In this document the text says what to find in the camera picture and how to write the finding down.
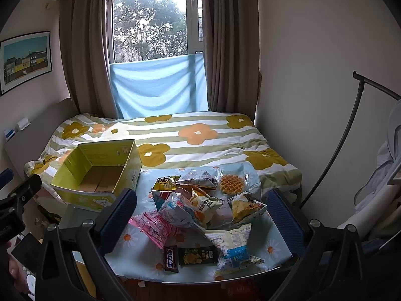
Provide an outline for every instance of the waffle cookie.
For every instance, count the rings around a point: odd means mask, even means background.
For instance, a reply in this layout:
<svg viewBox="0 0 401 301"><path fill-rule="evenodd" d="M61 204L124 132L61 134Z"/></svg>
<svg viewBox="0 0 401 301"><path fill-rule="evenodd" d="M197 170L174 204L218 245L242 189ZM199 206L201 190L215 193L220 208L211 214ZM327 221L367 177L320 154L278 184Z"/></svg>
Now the waffle cookie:
<svg viewBox="0 0 401 301"><path fill-rule="evenodd" d="M235 195L244 189L244 179L238 175L226 174L221 177L220 188L224 193Z"/></svg>

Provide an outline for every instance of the framed picture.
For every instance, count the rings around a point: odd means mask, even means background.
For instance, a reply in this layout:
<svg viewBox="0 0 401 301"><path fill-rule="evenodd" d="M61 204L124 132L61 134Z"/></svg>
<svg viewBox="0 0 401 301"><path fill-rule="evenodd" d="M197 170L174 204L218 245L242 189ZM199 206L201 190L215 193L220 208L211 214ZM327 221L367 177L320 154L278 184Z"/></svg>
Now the framed picture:
<svg viewBox="0 0 401 301"><path fill-rule="evenodd" d="M1 41L0 64L0 95L51 72L50 31Z"/></svg>

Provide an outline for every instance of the small box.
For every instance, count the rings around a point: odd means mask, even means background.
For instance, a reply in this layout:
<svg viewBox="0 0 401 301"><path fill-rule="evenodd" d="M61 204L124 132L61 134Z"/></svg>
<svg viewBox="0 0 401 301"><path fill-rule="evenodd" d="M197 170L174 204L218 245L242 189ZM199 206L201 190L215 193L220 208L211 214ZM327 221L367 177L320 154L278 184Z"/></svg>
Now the small box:
<svg viewBox="0 0 401 301"><path fill-rule="evenodd" d="M141 168L133 139L81 143L59 167L51 186L66 203L102 211L124 188L136 188Z"/></svg>

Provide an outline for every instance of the black pole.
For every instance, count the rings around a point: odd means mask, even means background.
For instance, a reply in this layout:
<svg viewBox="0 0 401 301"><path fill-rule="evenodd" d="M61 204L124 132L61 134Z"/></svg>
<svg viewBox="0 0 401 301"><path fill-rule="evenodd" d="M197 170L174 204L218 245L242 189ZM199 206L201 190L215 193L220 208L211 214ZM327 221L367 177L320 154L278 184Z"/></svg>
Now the black pole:
<svg viewBox="0 0 401 301"><path fill-rule="evenodd" d="M398 95L397 93L393 92L392 90L388 89L387 87L384 87L383 85L377 83L376 81L373 81L364 76L361 76L360 74L356 73L355 71L352 76L356 80L363 81L365 84L368 84L370 86L373 86L374 88L377 88L378 90L386 93L387 95L391 96L392 98L396 99L397 101L399 101L401 99L401 96Z"/></svg>
<svg viewBox="0 0 401 301"><path fill-rule="evenodd" d="M340 143L337 146L336 151L334 152L333 156L331 156L330 162L327 164L326 168L324 169L322 175L320 176L320 178L318 179L318 181L316 182L316 184L313 186L313 188L311 189L311 191L308 193L308 195L305 197L305 199L301 202L301 204L299 205L299 208L302 208L305 203L308 201L308 199L312 196L312 194L315 192L315 190L318 188L319 184L323 181L324 177L326 176L328 170L330 169L330 167L333 165L334 161L336 160L338 153L340 152L342 145L344 145L345 140L347 139L348 133L351 130L351 126L352 123L354 122L355 116L356 116L356 111L358 110L358 106L360 103L360 99L362 97L362 93L363 93L363 89L364 89L364 81L361 80L359 82L359 87L358 87L358 94L356 95L356 99L355 99L355 103L354 103L354 108L352 109L351 112L351 116L350 119L348 120L347 126L345 128L344 133L342 134Z"/></svg>

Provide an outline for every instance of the window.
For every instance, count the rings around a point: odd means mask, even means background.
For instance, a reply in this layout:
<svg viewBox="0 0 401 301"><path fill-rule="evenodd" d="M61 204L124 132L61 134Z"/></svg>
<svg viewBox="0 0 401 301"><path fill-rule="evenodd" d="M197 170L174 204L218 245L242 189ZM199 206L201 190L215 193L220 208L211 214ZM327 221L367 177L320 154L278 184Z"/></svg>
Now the window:
<svg viewBox="0 0 401 301"><path fill-rule="evenodd" d="M203 50L202 0L110 0L110 62L134 62Z"/></svg>

